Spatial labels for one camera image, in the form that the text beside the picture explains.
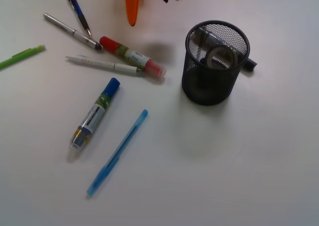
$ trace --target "tape roll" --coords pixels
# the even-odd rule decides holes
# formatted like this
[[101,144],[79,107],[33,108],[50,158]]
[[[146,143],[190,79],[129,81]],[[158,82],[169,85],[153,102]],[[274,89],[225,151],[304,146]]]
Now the tape roll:
[[237,55],[226,45],[216,45],[206,54],[205,64],[213,69],[230,69],[238,64]]

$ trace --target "blue marker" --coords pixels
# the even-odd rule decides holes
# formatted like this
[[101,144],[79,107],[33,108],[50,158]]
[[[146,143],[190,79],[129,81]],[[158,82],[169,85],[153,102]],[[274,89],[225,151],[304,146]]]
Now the blue marker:
[[132,126],[130,131],[127,133],[125,138],[122,140],[122,142],[120,143],[118,148],[115,150],[115,152],[113,153],[111,158],[108,160],[106,165],[100,170],[100,172],[96,176],[95,180],[93,181],[93,183],[91,184],[90,188],[87,191],[89,196],[94,195],[96,190],[99,188],[99,186],[102,184],[102,182],[109,175],[111,170],[114,168],[116,163],[119,161],[120,155],[124,151],[125,147],[128,145],[129,141],[132,139],[133,135],[136,133],[137,129],[142,124],[142,122],[145,120],[147,115],[148,115],[148,111],[143,110],[143,112],[141,113],[141,115],[139,116],[139,118],[137,119],[135,124]]
[[77,0],[69,0],[69,2],[71,4],[71,6],[73,7],[73,9],[75,10],[75,12],[78,14],[78,17],[80,19],[80,22],[81,22],[83,28],[89,34],[89,36],[92,37],[88,22],[86,21]]
[[80,150],[90,140],[119,86],[120,83],[117,79],[112,78],[110,80],[81,125],[75,131],[70,143],[71,149]]

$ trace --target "white pen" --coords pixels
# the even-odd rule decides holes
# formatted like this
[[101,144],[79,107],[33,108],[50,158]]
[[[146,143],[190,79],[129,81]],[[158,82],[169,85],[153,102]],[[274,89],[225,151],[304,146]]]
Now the white pen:
[[92,65],[92,66],[99,66],[99,67],[103,67],[106,69],[110,69],[110,70],[114,70],[114,71],[118,71],[118,72],[123,72],[126,74],[130,73],[130,74],[134,74],[136,76],[139,76],[142,74],[142,70],[138,69],[137,67],[134,67],[134,66],[112,63],[112,62],[107,62],[107,61],[103,61],[103,60],[90,59],[90,58],[87,58],[86,56],[83,56],[83,55],[66,56],[66,58],[69,61],[72,61],[75,63],[82,63],[82,64],[87,64],[87,65]]

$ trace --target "blue marker cap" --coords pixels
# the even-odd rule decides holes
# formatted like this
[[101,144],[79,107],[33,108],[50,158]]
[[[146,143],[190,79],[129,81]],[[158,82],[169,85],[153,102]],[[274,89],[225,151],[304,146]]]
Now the blue marker cap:
[[119,86],[120,86],[120,82],[117,79],[112,78],[109,84],[103,90],[102,94],[106,94],[110,98],[112,98],[115,92],[117,91],[117,89],[119,88]]

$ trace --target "blue pen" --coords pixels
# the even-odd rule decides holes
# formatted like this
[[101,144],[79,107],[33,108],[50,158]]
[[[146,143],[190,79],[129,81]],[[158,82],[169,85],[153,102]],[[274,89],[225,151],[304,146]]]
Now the blue pen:
[[115,150],[115,152],[113,153],[111,158],[108,160],[106,165],[100,170],[100,172],[96,176],[95,180],[93,181],[93,183],[89,187],[89,189],[87,191],[89,196],[93,196],[94,195],[96,190],[99,188],[99,186],[102,184],[102,182],[109,175],[111,170],[114,168],[116,163],[119,161],[120,155],[124,151],[125,147],[128,145],[129,141],[132,139],[133,135],[136,133],[137,129],[142,124],[142,122],[145,120],[147,115],[148,115],[148,111],[147,110],[143,110],[143,112],[141,113],[141,115],[139,116],[139,118],[137,119],[135,124],[132,126],[132,128],[127,133],[125,138],[122,140],[122,142],[120,143],[118,148]]
[[73,9],[75,10],[75,12],[78,14],[78,17],[80,19],[80,22],[81,22],[83,28],[89,34],[89,36],[92,37],[88,22],[86,21],[77,0],[69,0],[69,2],[71,4],[71,6],[73,7]]

